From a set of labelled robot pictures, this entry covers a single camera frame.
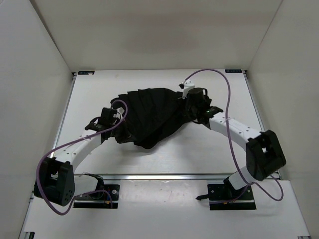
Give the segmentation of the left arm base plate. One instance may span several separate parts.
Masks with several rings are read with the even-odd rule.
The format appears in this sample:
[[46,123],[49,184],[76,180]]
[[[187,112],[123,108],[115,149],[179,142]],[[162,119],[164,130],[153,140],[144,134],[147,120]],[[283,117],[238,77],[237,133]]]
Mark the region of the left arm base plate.
[[117,209],[120,196],[120,181],[104,181],[104,192],[76,197],[73,208],[77,209]]

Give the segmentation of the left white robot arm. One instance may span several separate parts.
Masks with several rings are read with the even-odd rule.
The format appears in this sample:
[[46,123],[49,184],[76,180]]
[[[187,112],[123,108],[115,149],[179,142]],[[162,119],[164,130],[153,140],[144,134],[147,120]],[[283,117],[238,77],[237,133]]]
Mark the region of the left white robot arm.
[[124,127],[128,106],[118,100],[110,108],[104,108],[101,115],[85,127],[78,139],[63,144],[46,153],[36,169],[34,196],[42,198],[47,206],[58,215],[65,215],[56,205],[71,209],[76,198],[90,197],[104,200],[113,207],[111,191],[105,189],[101,176],[82,173],[75,176],[74,171],[104,141],[115,137]]

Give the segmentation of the aluminium rail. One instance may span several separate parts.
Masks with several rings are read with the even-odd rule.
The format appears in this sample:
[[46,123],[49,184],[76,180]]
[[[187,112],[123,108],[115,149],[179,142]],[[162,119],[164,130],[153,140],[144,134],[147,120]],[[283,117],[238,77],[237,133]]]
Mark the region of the aluminium rail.
[[101,174],[105,180],[223,180],[229,174]]

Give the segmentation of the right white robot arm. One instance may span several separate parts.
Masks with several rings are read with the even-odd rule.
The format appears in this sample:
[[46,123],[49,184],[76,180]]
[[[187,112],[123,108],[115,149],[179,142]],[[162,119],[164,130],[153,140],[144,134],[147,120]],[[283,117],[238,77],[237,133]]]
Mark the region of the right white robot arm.
[[211,106],[205,88],[191,87],[183,90],[186,112],[194,123],[227,137],[246,152],[246,165],[224,180],[223,193],[228,199],[236,199],[241,189],[263,181],[286,165],[286,159],[277,135],[250,128],[226,116],[219,107]]

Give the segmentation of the black skirt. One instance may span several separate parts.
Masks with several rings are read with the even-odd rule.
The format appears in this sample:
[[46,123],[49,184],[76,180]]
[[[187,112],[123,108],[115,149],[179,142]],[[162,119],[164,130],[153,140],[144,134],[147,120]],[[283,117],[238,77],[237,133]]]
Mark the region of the black skirt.
[[116,103],[117,99],[128,106],[124,122],[111,134],[119,144],[132,142],[144,149],[151,149],[184,124],[191,122],[182,92],[167,88],[129,91],[111,100],[115,108],[123,105]]

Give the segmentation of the blue label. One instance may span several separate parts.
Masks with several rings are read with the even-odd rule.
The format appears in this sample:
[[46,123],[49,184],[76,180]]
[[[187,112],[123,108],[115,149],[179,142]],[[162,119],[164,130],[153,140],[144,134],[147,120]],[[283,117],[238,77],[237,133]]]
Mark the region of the blue label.
[[240,74],[242,73],[241,69],[225,69],[225,73],[227,74]]
[[95,71],[78,71],[78,75],[94,75]]

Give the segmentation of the left blue label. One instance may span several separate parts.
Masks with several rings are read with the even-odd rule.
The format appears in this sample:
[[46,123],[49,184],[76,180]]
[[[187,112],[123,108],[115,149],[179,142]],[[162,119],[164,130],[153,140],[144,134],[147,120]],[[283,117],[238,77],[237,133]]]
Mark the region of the left blue label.
[[78,75],[94,75],[95,71],[78,71]]

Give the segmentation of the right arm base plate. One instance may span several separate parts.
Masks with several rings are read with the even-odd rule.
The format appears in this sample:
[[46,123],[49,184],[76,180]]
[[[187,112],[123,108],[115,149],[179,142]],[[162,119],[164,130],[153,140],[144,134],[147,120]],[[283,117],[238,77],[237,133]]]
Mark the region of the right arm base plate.
[[199,195],[196,200],[208,200],[211,211],[256,210],[256,203],[251,186],[234,190],[221,180],[208,180],[207,193]]

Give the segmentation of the right blue label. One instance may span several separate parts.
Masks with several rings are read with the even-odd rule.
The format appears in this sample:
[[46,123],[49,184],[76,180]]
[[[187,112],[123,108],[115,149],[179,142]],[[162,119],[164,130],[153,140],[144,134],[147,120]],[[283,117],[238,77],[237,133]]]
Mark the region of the right blue label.
[[225,69],[225,73],[227,74],[240,74],[242,73],[241,69]]

